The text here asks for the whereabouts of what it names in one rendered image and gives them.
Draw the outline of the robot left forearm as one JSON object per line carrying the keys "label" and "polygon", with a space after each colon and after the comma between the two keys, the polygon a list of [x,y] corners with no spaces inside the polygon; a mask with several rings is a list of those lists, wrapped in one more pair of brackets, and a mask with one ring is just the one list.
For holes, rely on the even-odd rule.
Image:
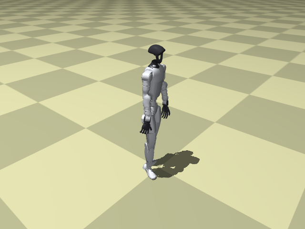
{"label": "robot left forearm", "polygon": [[168,100],[168,94],[167,94],[167,87],[165,90],[161,89],[161,94],[162,94],[162,103],[166,105],[166,102]]}

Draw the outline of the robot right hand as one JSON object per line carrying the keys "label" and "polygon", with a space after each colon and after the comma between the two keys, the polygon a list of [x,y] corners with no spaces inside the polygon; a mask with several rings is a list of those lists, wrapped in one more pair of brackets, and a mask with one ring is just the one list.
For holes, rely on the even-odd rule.
{"label": "robot right hand", "polygon": [[152,131],[152,128],[151,128],[151,126],[150,126],[150,121],[149,122],[146,122],[145,121],[145,117],[144,117],[144,124],[142,125],[142,129],[141,129],[141,131],[140,131],[140,133],[142,132],[142,134],[148,134],[149,133],[149,129]]}

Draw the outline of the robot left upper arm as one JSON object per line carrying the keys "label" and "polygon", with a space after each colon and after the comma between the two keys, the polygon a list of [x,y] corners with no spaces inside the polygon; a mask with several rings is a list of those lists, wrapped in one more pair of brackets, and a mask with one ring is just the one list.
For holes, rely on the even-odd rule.
{"label": "robot left upper arm", "polygon": [[[164,79],[165,79],[165,70],[166,70],[166,65],[165,64],[161,64],[164,67]],[[163,79],[163,84],[162,84],[162,90],[165,90],[167,87],[167,82],[165,82]]]}

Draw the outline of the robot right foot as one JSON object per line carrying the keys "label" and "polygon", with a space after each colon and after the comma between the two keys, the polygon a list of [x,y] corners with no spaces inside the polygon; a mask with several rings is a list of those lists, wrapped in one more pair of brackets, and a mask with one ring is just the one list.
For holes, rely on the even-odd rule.
{"label": "robot right foot", "polygon": [[[146,166],[147,167],[147,166]],[[147,175],[148,175],[148,177],[150,178],[150,179],[155,179],[156,178],[156,174],[153,172],[153,170],[152,169],[147,169],[145,167],[145,171],[147,172]]]}

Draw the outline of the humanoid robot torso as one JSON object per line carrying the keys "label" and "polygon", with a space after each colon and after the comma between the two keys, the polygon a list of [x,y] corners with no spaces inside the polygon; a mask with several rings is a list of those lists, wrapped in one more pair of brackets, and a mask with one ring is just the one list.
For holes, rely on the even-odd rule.
{"label": "humanoid robot torso", "polygon": [[161,64],[158,65],[160,66],[159,68],[153,68],[156,67],[156,65],[153,65],[151,67],[147,66],[144,70],[144,72],[147,70],[152,71],[152,80],[149,90],[149,94],[152,95],[152,100],[150,101],[152,115],[155,115],[157,112],[158,104],[156,103],[156,100],[161,93],[163,79],[164,79],[164,67]]}

